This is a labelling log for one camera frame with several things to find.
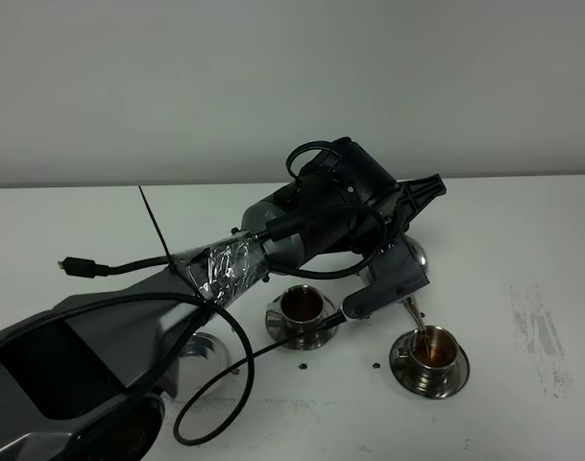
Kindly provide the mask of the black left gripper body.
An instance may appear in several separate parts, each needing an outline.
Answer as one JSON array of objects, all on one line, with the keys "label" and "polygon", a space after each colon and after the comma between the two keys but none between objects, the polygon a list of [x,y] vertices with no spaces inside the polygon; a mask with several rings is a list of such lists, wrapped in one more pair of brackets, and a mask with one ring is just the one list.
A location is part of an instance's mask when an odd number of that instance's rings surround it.
[{"label": "black left gripper body", "polygon": [[423,209],[446,193],[447,188],[438,174],[410,181],[393,181],[373,192],[366,204],[376,209],[386,223],[384,246],[391,244],[399,233],[407,232],[409,224]]}]

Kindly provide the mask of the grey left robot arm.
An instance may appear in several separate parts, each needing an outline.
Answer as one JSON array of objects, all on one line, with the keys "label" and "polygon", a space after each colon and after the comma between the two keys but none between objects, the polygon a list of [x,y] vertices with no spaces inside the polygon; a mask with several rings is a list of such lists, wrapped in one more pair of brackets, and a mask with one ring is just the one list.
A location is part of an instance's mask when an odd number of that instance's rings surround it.
[{"label": "grey left robot arm", "polygon": [[315,279],[318,255],[351,252],[341,279],[369,284],[319,322],[370,317],[427,285],[410,222],[447,189],[439,176],[400,182],[351,139],[313,141],[291,181],[250,206],[225,239],[118,267],[69,257],[74,277],[158,272],[116,292],[69,297],[0,330],[0,460],[138,460],[158,437],[191,336],[271,274]]}]

